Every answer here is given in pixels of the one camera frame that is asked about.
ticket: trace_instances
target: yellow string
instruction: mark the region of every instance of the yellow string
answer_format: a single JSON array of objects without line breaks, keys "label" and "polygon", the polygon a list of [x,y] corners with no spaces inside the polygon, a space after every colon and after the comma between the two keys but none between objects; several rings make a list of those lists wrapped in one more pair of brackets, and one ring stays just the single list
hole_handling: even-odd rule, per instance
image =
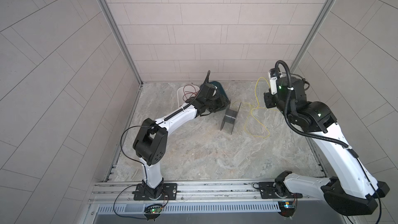
[{"label": "yellow string", "polygon": [[[254,94],[255,94],[255,96],[256,96],[256,101],[257,101],[257,106],[256,106],[256,107],[255,107],[254,105],[250,104],[250,103],[241,102],[241,101],[235,101],[235,102],[233,102],[233,103],[232,103],[232,106],[233,106],[236,102],[241,102],[241,103],[243,103],[243,104],[249,105],[250,111],[249,111],[248,116],[246,117],[246,122],[245,122],[245,125],[243,126],[243,130],[244,130],[247,134],[249,134],[249,135],[251,135],[251,136],[253,136],[253,137],[256,137],[256,138],[267,138],[269,135],[271,135],[270,131],[268,130],[268,128],[267,128],[265,125],[263,125],[263,123],[261,123],[256,117],[253,116],[253,110],[256,110],[256,109],[267,109],[266,107],[260,107],[260,103],[259,103],[259,101],[258,101],[257,92],[256,92],[257,84],[258,84],[258,82],[260,81],[261,78],[264,79],[264,80],[267,82],[267,84],[268,84],[269,87],[271,87],[271,86],[269,85],[269,83],[268,83],[268,81],[267,81],[266,78],[264,78],[264,77],[258,78],[257,83],[256,83],[256,86],[254,87]],[[259,122],[260,125],[262,125],[262,126],[267,130],[267,132],[268,132],[268,135],[267,135],[267,136],[265,136],[265,137],[263,137],[263,136],[256,136],[256,135],[253,135],[253,134],[251,134],[250,132],[248,132],[248,131],[246,130],[246,124],[247,124],[247,122],[248,122],[250,116],[252,116],[255,120],[257,120],[257,122]]]}]

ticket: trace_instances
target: white container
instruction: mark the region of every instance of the white container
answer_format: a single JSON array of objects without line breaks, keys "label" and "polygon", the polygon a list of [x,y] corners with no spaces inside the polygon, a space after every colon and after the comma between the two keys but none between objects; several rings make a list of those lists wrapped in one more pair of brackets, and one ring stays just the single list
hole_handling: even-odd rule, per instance
[{"label": "white container", "polygon": [[184,102],[187,99],[189,99],[191,97],[195,97],[195,94],[188,93],[188,92],[195,92],[195,91],[199,92],[199,87],[198,86],[188,84],[187,86],[185,86],[185,91],[184,91],[184,87],[180,87],[177,90],[178,106],[181,107],[181,105],[184,104]]}]

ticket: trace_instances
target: wall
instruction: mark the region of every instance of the wall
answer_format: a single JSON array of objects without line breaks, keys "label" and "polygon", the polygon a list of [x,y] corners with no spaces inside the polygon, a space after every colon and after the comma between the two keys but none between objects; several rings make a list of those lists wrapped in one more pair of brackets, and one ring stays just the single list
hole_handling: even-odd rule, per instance
[{"label": "wall", "polygon": [[137,88],[96,0],[0,0],[0,222],[72,223]]},{"label": "wall", "polygon": [[395,222],[397,20],[398,0],[337,0],[296,70],[311,83],[308,99],[331,107],[366,168],[390,186],[382,221]]},{"label": "wall", "polygon": [[325,0],[106,0],[143,81],[257,80],[291,64]]}]

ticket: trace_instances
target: gray stone surface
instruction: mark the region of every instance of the gray stone surface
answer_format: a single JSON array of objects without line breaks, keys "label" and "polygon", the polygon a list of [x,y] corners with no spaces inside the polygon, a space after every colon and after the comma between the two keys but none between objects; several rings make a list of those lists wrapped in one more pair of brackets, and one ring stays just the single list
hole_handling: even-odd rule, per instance
[{"label": "gray stone surface", "polygon": [[[143,90],[132,118],[139,125],[146,118],[165,116],[178,107],[177,89],[185,83],[149,83]],[[254,87],[256,82],[222,82],[232,102],[249,102],[257,106]],[[257,86],[260,107],[265,107],[263,92],[268,90],[265,81]],[[239,102],[231,106],[237,110]],[[161,160],[165,180],[274,178],[284,170],[306,176],[324,176],[304,137],[293,133],[280,112],[274,109],[253,110],[253,115],[270,131],[267,138],[252,137],[244,131],[250,108],[242,104],[234,131],[220,124],[225,111],[197,117],[173,132],[167,140],[165,156]],[[253,117],[248,118],[246,130],[257,136],[268,132]],[[123,150],[138,159],[132,148],[138,128],[132,128]],[[120,154],[113,181],[141,181],[141,164]]]}]

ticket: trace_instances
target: black mounting plate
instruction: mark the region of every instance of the black mounting plate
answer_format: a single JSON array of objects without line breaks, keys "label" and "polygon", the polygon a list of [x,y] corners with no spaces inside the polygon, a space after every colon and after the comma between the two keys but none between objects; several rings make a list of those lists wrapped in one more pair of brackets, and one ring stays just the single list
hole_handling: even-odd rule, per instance
[{"label": "black mounting plate", "polygon": [[[175,200],[177,197],[177,184],[176,183],[164,183],[162,191],[165,193],[162,193],[159,197],[159,201],[164,200],[165,196],[169,197],[169,200]],[[136,190],[134,193],[134,200],[135,201],[150,201],[152,200],[148,196],[144,194],[144,187],[142,187],[142,183],[139,183],[136,187]]]},{"label": "black mounting plate", "polygon": [[[273,186],[274,182],[259,182],[258,185],[261,188],[260,194],[261,199],[284,199],[279,197],[275,192],[275,187]],[[295,198],[293,193],[290,193],[292,197],[286,198]],[[302,198],[302,194],[296,193],[297,198]]]}]

